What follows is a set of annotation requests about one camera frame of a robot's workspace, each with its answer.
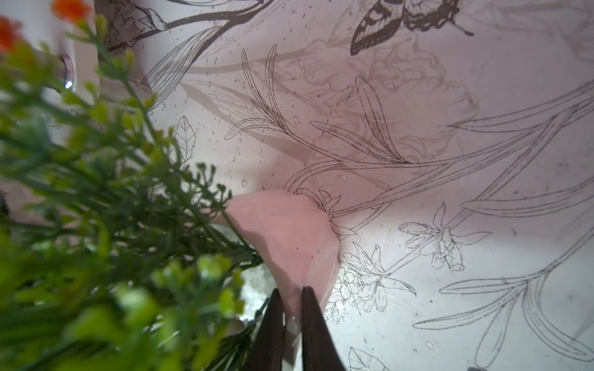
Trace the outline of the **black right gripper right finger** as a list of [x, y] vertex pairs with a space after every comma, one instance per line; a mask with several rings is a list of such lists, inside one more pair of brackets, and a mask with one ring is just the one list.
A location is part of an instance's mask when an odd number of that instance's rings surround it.
[[304, 371], [345, 371], [326, 326], [316, 293], [304, 287], [301, 299]]

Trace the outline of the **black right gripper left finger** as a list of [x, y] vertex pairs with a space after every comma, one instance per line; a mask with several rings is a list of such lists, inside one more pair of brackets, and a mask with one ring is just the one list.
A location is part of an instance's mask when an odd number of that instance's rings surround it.
[[272, 292], [261, 326], [243, 365], [247, 371], [281, 371], [284, 348], [284, 307], [279, 290]]

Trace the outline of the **orange flower pot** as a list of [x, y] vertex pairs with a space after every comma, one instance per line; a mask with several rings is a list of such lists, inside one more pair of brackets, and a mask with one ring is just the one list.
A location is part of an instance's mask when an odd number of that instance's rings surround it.
[[283, 360], [303, 341], [303, 288], [323, 313], [337, 276], [329, 216], [282, 190], [233, 196], [190, 165], [150, 121], [156, 97], [131, 88], [134, 54], [111, 55], [106, 35], [94, 15], [97, 74], [126, 94], [110, 105], [85, 84], [91, 141], [1, 143], [1, 178], [37, 216], [1, 201], [1, 368], [243, 370], [276, 288]]

